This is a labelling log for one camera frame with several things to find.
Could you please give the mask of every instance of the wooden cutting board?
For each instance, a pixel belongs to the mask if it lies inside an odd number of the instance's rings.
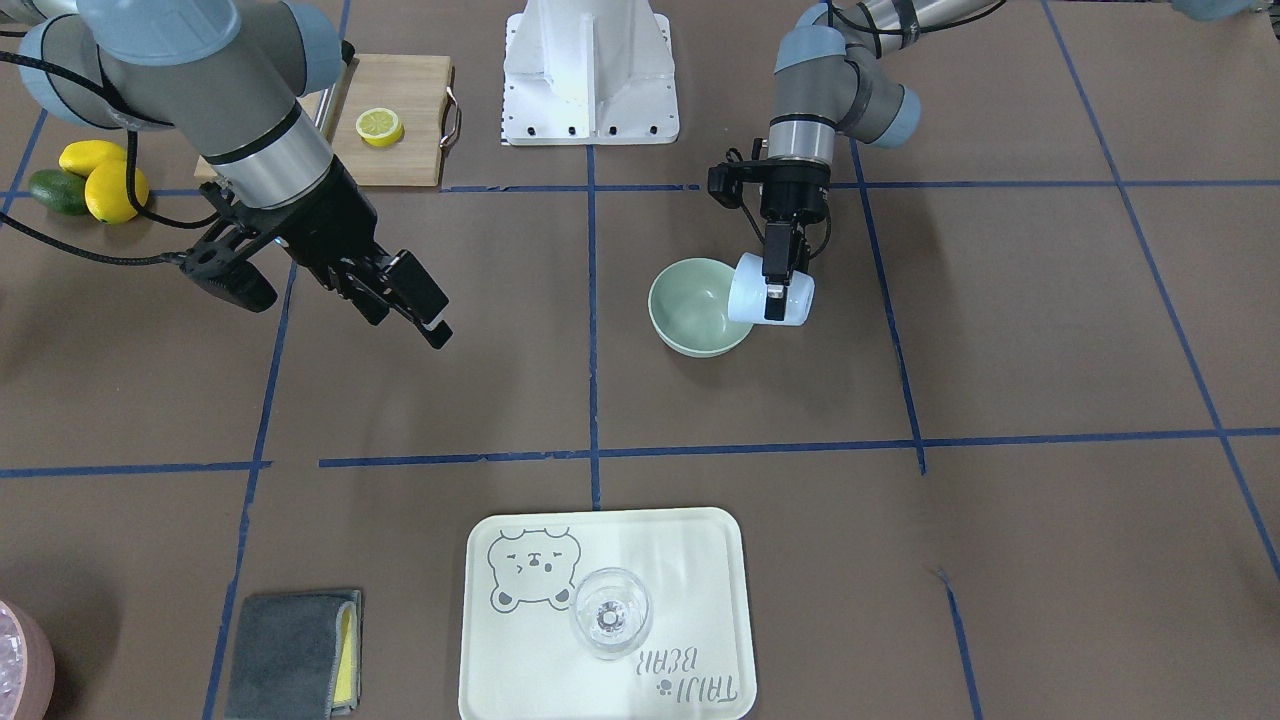
[[[364,187],[434,187],[440,183],[444,115],[448,110],[445,87],[453,73],[451,58],[438,55],[356,55],[346,90],[339,87],[330,113],[335,118],[329,141],[347,165],[347,172]],[[312,118],[320,94],[301,100]],[[356,118],[370,108],[389,108],[404,123],[404,138],[390,147],[372,147],[356,135]],[[200,159],[196,179],[214,179],[212,168]]]

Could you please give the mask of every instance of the green avocado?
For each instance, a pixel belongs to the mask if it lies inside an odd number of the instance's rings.
[[[27,181],[31,196],[61,215],[87,215],[84,178],[65,170],[37,170]]]

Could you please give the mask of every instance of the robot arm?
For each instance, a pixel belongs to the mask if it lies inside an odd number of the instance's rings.
[[[730,209],[744,206],[744,183],[762,184],[765,320],[783,319],[791,275],[808,269],[805,227],[828,219],[836,136],[897,147],[915,132],[920,101],[890,79],[879,58],[915,42],[920,28],[965,18],[992,3],[872,0],[850,10],[819,3],[782,38],[768,142],[758,138],[750,160],[721,163],[707,179],[712,197]]]
[[[54,5],[0,0],[10,17],[51,14]],[[393,256],[374,241],[374,208],[297,102],[332,86],[349,60],[323,13],[294,0],[60,5],[79,14],[40,22],[22,54],[84,76],[118,101],[24,67],[36,100],[84,126],[175,127],[220,176],[201,187],[219,220],[182,255],[188,278],[241,307],[265,310],[275,291],[248,259],[274,240],[371,324],[394,310],[433,347],[448,341],[448,299],[412,254]]]

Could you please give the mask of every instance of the green bowl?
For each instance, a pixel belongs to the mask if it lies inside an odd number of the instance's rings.
[[[668,347],[690,357],[728,352],[751,332],[751,323],[728,319],[733,268],[690,258],[658,274],[649,288],[649,319]]]

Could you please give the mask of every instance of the yellow fruit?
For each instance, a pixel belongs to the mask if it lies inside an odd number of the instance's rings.
[[[404,137],[404,126],[393,110],[374,108],[356,118],[356,132],[374,147],[387,147]]]
[[[108,160],[97,167],[88,176],[84,183],[84,205],[99,220],[114,225],[132,219],[138,214],[129,204],[129,196],[124,188],[124,160]],[[140,204],[146,204],[151,196],[147,178],[142,170],[134,169],[133,190]]]
[[[58,167],[87,178],[108,160],[124,160],[124,149],[106,140],[82,140],[63,147],[63,154],[58,156]]]

